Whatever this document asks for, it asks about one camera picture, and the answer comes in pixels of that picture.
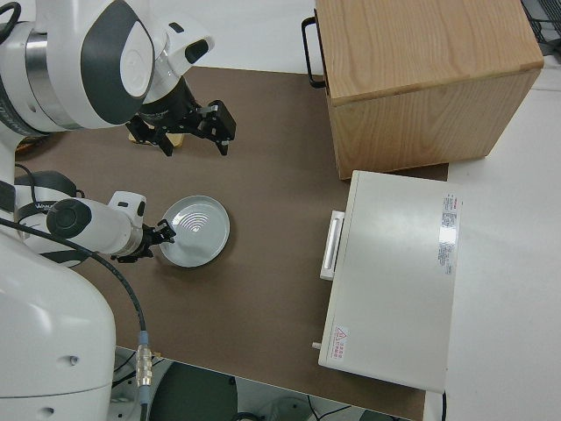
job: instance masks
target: white table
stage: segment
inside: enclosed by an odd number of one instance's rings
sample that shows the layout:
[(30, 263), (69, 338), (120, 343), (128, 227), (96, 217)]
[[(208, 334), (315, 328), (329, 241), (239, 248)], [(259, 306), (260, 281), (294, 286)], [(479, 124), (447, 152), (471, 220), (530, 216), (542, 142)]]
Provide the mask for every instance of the white table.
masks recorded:
[[(313, 0), (177, 4), (216, 36), (202, 66), (305, 72), (299, 24)], [(547, 63), (491, 154), (450, 165), (449, 180), (465, 186), (450, 421), (561, 413), (561, 68)], [(312, 67), (321, 69), (317, 55)], [(440, 419), (440, 396), (425, 406), (425, 420)]]

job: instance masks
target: cable connector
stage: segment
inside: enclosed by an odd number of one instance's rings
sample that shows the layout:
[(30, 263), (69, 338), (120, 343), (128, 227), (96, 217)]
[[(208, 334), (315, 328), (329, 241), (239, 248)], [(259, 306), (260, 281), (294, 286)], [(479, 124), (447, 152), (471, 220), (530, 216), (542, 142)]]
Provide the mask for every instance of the cable connector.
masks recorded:
[(137, 386), (140, 404), (150, 403), (150, 385), (152, 384), (152, 351), (148, 345), (148, 332), (142, 331), (138, 336), (137, 350)]

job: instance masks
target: wooden box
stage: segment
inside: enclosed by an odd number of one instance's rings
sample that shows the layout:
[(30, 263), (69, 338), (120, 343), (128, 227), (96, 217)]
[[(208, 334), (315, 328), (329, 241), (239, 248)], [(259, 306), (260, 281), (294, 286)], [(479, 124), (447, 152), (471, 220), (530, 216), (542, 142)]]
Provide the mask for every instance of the wooden box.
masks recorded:
[(543, 65), (519, 0), (316, 0), (341, 179), (489, 154)]

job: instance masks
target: red warning symbol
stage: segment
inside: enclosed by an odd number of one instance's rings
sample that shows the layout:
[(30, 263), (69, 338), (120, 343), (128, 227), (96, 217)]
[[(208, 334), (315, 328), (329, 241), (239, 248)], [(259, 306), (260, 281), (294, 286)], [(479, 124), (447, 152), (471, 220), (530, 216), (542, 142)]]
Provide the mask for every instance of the red warning symbol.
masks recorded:
[(341, 340), (347, 337), (347, 334), (341, 330), (341, 328), (337, 328), (335, 330), (335, 340)]

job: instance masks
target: plate rim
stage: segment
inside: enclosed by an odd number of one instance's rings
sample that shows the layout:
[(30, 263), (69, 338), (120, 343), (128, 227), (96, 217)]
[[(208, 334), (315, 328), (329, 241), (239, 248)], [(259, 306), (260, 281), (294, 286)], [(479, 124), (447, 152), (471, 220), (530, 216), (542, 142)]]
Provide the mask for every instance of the plate rim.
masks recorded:
[(205, 196), (205, 195), (192, 195), (192, 196), (186, 196), (183, 197), (181, 199), (179, 199), (178, 201), (176, 201), (174, 204), (172, 204), (169, 208), (167, 208), (166, 212), (164, 212), (164, 216), (162, 217), (162, 219), (168, 220), (169, 216), (168, 213), (170, 210), (173, 209), (173, 207), (177, 206), (179, 203), (181, 202), (187, 202), (187, 201), (194, 201), (192, 204), (187, 204), (186, 206), (184, 206), (182, 209), (185, 209), (188, 206), (192, 206), (193, 204), (201, 204), (197, 202), (197, 199), (203, 199), (204, 201), (210, 202), (213, 205), (216, 206), (216, 209), (218, 209), (220, 211), (220, 213), (223, 213), (225, 216), (225, 230), (224, 230), (224, 240), (222, 241), (222, 244), (220, 245), (220, 247), (218, 247), (216, 249), (216, 251), (212, 254), (212, 256), (205, 261), (204, 263), (201, 263), (199, 265), (185, 265), (182, 263), (178, 263), (175, 260), (171, 259), (171, 257), (167, 254), (166, 248), (165, 247), (170, 247), (173, 246), (173, 243), (161, 243), (160, 244), (160, 250), (161, 252), (164, 254), (164, 257), (166, 257), (166, 259), (168, 261), (170, 261), (171, 263), (175, 264), (176, 266), (182, 267), (182, 268), (198, 268), (200, 266), (206, 265), (207, 263), (213, 261), (223, 250), (224, 247), (226, 246), (226, 243), (228, 242), (228, 238), (230, 237), (230, 215), (228, 215), (228, 211), (224, 208), (224, 206), (218, 202), (214, 197), (211, 196)]

